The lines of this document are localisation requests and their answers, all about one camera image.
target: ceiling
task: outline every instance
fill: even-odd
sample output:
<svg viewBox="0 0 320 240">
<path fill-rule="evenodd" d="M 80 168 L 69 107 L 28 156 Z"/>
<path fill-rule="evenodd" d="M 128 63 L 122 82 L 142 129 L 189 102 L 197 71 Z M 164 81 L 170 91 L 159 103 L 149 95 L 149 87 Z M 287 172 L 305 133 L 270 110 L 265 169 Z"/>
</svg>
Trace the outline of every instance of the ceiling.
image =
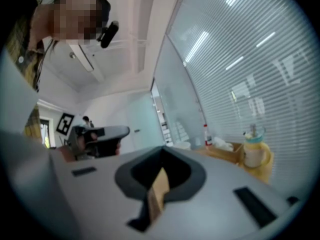
<svg viewBox="0 0 320 240">
<path fill-rule="evenodd" d="M 119 31 L 109 47 L 102 49 L 97 41 L 81 45 L 94 68 L 88 72 L 81 63 L 80 56 L 70 58 L 72 47 L 59 42 L 54 51 L 48 52 L 43 66 L 75 91 L 86 86 L 101 85 L 106 80 L 119 79 L 119 75 L 138 75 L 144 71 L 148 27 L 154 0 L 108 0 L 111 4 L 108 25 L 119 22 Z M 50 38 L 44 40 L 45 47 Z"/>
</svg>

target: person in background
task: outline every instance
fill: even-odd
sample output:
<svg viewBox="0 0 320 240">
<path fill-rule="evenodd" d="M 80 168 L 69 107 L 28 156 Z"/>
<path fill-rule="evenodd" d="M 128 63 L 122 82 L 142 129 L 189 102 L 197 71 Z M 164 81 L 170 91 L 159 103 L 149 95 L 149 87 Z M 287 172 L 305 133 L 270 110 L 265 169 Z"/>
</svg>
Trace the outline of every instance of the person in background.
<svg viewBox="0 0 320 240">
<path fill-rule="evenodd" d="M 53 0 L 50 4 L 30 0 L 22 5 L 4 48 L 27 83 L 38 92 L 43 58 L 48 51 L 43 39 L 51 37 L 52 49 L 59 41 L 81 44 L 97 39 L 107 25 L 110 9 L 107 0 Z M 42 140 L 37 105 L 24 134 Z"/>
<path fill-rule="evenodd" d="M 87 117 L 86 115 L 84 117 L 82 117 L 82 120 L 84 121 L 84 124 L 86 125 L 86 127 L 88 128 L 94 128 L 94 124 L 92 123 L 92 121 L 89 120 L 89 117 Z"/>
</svg>

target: person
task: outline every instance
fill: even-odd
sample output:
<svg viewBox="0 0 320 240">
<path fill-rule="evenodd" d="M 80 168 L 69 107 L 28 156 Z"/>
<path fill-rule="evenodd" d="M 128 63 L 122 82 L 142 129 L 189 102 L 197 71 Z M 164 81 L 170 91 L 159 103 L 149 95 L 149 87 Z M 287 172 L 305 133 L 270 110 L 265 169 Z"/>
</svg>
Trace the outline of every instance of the person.
<svg viewBox="0 0 320 240">
<path fill-rule="evenodd" d="M 84 121 L 84 124 L 86 127 L 90 127 L 90 128 L 94 128 L 94 124 L 92 123 L 92 121 L 89 120 L 89 117 L 87 117 L 86 115 L 84 117 L 82 117 L 82 120 Z"/>
<path fill-rule="evenodd" d="M 55 48 L 59 41 L 96 39 L 109 19 L 111 5 L 107 0 L 53 0 L 40 4 L 31 0 L 8 35 L 5 48 L 27 83 L 37 92 L 43 58 L 43 39 L 51 37 Z M 26 123 L 24 134 L 41 140 L 39 108 L 36 105 Z"/>
</svg>

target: bottle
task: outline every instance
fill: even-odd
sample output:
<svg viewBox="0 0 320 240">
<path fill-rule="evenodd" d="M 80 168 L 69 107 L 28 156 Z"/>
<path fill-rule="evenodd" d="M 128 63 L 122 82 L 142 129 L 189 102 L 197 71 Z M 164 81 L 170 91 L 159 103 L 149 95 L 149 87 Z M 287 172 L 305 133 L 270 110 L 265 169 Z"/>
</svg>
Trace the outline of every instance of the bottle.
<svg viewBox="0 0 320 240">
<path fill-rule="evenodd" d="M 212 145 L 212 137 L 208 130 L 208 126 L 206 124 L 204 125 L 204 140 L 205 140 L 206 147 L 209 147 Z"/>
</svg>

